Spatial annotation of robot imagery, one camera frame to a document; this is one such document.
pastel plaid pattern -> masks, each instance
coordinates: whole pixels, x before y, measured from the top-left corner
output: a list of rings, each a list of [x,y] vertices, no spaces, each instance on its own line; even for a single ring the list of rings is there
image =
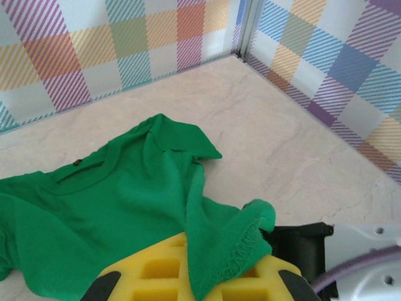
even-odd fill
[[[0,3],[4,132],[237,51],[246,0]]]
[[[401,184],[400,33],[399,0],[266,1],[247,62]]]

screw hole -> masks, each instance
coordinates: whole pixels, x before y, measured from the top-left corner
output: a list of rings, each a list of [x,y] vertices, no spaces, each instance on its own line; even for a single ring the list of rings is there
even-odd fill
[[[384,283],[387,285],[393,285],[394,284],[394,279],[391,276],[386,276],[384,277]]]
[[[376,234],[382,235],[384,233],[384,229],[382,227],[378,227],[376,229]]]

green t-shirt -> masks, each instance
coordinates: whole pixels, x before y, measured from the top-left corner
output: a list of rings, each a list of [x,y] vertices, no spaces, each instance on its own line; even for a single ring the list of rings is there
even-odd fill
[[[107,266],[186,232],[196,300],[271,252],[272,206],[239,210],[202,196],[199,159],[220,153],[195,125],[156,115],[82,161],[0,180],[0,280],[21,270],[32,292],[78,300]]]

beige marble surface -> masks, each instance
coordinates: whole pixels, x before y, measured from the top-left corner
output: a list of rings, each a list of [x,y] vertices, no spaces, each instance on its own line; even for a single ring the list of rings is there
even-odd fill
[[[70,164],[159,112],[222,152],[205,163],[218,202],[265,199],[278,224],[401,221],[401,186],[235,57],[0,135],[0,178]],[[0,300],[44,299],[13,272]]]

purple cable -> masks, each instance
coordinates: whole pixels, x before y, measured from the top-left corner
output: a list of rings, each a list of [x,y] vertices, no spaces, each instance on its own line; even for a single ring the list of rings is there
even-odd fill
[[[334,281],[347,276],[361,268],[370,267],[385,261],[398,260],[401,258],[401,246],[393,245],[377,251],[372,251],[367,254],[360,255],[353,259],[347,260],[330,271],[316,278],[311,286],[315,293],[322,291],[325,287],[332,284]]]

